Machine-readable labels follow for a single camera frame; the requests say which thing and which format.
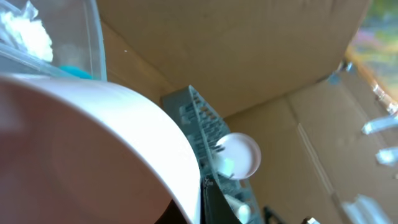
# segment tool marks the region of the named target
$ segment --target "white powder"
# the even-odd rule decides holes
[[[22,52],[51,62],[52,41],[42,21],[35,19],[38,13],[30,1],[26,3],[21,14],[0,11],[0,39]]]

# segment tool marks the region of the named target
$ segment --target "cardboard box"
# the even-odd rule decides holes
[[[160,97],[176,89],[137,54],[112,28],[101,23],[109,82],[128,87],[160,105]]]
[[[232,131],[252,136],[262,149],[250,179],[257,201],[289,223],[306,216],[342,223],[340,203],[363,194],[398,222],[397,171],[375,158],[397,145],[398,133],[363,135],[363,124],[386,112],[357,74],[340,75],[337,85],[323,80],[226,118]]]
[[[370,0],[97,2],[176,89],[193,85],[225,117],[334,71]]]

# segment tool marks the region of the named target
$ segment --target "brown cardboard surface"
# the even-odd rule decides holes
[[[293,219],[299,214],[290,212],[291,204],[298,204],[304,196],[326,198],[325,202],[307,200],[301,215],[313,215],[321,223],[340,223],[326,218],[334,217],[338,208],[329,202],[336,196],[338,203],[353,201],[363,194],[376,199],[397,222],[398,181],[393,179],[397,171],[378,165],[375,154],[396,146],[398,132],[390,129],[363,135],[363,124],[386,112],[364,80],[356,74],[341,76],[337,85],[325,80],[226,121],[232,131],[251,135],[262,149],[262,165],[250,179],[260,206],[271,205],[280,215]],[[307,181],[297,185],[299,179]],[[323,190],[307,195],[303,186],[313,187],[310,184],[319,184]],[[276,195],[283,196],[282,191],[294,194],[276,200]]]
[[[270,206],[287,223],[300,223],[307,216],[320,223],[341,223],[285,98],[230,116],[226,122],[232,131],[246,133],[260,145],[261,165],[250,178],[260,207]]]
[[[228,116],[336,69],[369,1],[97,2],[173,86],[193,85]]]
[[[142,59],[106,23],[101,23],[106,54],[108,81],[139,92],[154,103],[175,88],[151,64]]]

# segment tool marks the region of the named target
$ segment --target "transparent plastic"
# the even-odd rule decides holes
[[[0,6],[19,11],[26,0],[0,0]],[[106,80],[105,53],[100,16],[95,0],[31,0],[39,10],[52,40],[50,63],[0,43],[2,72],[72,77],[60,67],[74,67],[96,80]]]

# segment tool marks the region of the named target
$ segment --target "teal plastic piece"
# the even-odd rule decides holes
[[[89,73],[87,73],[75,66],[62,65],[62,66],[60,66],[60,69],[71,74],[71,75],[74,75],[78,78],[93,79],[93,77]]]
[[[227,179],[214,170],[213,153],[223,149],[216,143],[230,133],[228,125],[192,87],[188,86],[162,98],[164,111],[187,137],[198,161],[202,177],[211,175],[224,194],[236,197],[254,209],[250,224],[264,223],[249,181]]]

